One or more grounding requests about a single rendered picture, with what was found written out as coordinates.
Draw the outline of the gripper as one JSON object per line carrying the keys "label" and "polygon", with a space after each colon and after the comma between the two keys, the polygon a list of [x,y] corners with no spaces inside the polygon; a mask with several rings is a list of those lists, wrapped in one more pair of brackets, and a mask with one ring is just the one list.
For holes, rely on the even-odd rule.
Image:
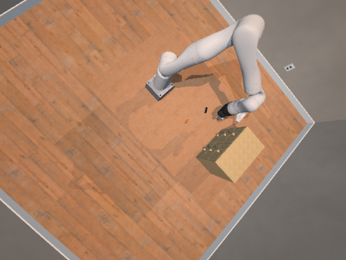
{"label": "gripper", "polygon": [[239,122],[247,115],[248,112],[241,112],[241,113],[235,112],[234,109],[233,109],[233,103],[234,103],[234,102],[235,102],[235,101],[231,101],[231,102],[225,104],[225,105],[217,112],[217,114],[218,114],[219,117],[216,117],[216,119],[217,119],[217,120],[223,120],[223,119],[224,119],[223,117],[225,117],[225,116],[232,116],[232,115],[234,116],[234,115],[236,115],[235,121],[236,121],[237,123],[239,123]]}

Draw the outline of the small wooden chest of drawers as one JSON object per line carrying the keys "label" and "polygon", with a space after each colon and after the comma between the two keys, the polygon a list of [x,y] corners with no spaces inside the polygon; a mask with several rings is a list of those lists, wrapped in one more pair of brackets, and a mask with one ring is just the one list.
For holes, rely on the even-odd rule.
{"label": "small wooden chest of drawers", "polygon": [[232,143],[209,144],[230,145],[216,161],[196,158],[211,174],[232,181],[234,184],[265,148],[248,126]]}

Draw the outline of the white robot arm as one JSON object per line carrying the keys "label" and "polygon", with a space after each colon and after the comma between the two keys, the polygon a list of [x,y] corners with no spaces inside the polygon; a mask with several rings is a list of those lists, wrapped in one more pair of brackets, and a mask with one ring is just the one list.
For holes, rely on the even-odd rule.
{"label": "white robot arm", "polygon": [[225,49],[234,46],[242,72],[244,90],[249,96],[236,100],[233,109],[237,113],[256,111],[266,98],[257,65],[257,45],[264,32],[264,26],[265,22],[261,16],[250,14],[221,31],[193,42],[179,57],[173,52],[164,52],[153,78],[154,87],[159,91],[164,90],[172,75],[209,61]]}

